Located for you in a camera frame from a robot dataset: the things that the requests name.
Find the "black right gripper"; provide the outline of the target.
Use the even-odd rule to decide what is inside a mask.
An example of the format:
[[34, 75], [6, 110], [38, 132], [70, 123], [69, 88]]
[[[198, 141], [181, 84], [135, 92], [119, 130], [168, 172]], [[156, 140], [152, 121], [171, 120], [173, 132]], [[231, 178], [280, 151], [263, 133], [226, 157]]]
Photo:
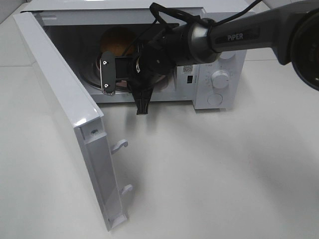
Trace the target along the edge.
[[128, 88], [137, 107], [137, 115], [147, 115], [154, 85], [176, 67], [178, 44], [166, 38], [139, 40], [128, 63]]

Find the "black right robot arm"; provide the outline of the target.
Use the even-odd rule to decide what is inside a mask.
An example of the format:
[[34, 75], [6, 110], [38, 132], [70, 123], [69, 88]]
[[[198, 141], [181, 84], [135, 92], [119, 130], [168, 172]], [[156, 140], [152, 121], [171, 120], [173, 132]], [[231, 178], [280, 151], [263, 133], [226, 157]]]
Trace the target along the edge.
[[175, 67], [212, 63], [222, 52], [271, 48], [281, 65], [291, 63], [311, 88], [319, 88], [319, 3], [303, 0], [248, 15], [245, 9], [221, 21], [150, 5], [162, 31], [130, 62], [130, 89], [137, 114], [146, 115], [155, 84]]

